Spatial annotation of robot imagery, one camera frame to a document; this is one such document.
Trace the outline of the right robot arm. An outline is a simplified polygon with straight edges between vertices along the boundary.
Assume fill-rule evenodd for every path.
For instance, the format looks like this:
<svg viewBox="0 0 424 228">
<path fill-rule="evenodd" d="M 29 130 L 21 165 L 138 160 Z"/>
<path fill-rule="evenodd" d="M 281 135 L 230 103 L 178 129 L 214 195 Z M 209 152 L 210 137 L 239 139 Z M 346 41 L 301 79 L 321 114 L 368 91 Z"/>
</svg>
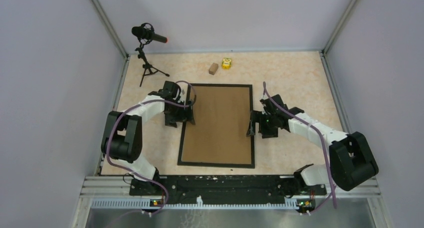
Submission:
<svg viewBox="0 0 424 228">
<path fill-rule="evenodd" d="M 298 107 L 288 108 L 280 95 L 260 100 L 262 111 L 253 110 L 246 135 L 259 132 L 262 138 L 276 138 L 279 130 L 300 135 L 324 149 L 328 163 L 306 165 L 297 171 L 293 188 L 299 194 L 307 194 L 315 185 L 335 185 L 350 191 L 380 171 L 364 134 L 346 133 L 333 129 L 313 119 Z"/>
</svg>

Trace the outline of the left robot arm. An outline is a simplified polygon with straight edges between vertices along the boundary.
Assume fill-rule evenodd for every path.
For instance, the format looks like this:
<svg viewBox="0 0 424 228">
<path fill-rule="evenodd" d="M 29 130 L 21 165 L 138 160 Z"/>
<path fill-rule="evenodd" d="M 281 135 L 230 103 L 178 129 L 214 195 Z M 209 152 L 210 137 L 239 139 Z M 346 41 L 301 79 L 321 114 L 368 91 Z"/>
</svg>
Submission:
<svg viewBox="0 0 424 228">
<path fill-rule="evenodd" d="M 164 186 L 160 184 L 157 168 L 142 155 L 143 125 L 159 114 L 164 114 L 166 126 L 176 127 L 184 122 L 194 124 L 197 93 L 192 84 L 189 83 L 188 88 L 191 93 L 183 99 L 185 92 L 180 81 L 165 81 L 161 89 L 150 92 L 136 105 L 107 115 L 100 146 L 105 160 L 133 175 L 149 195 L 156 194 Z"/>
</svg>

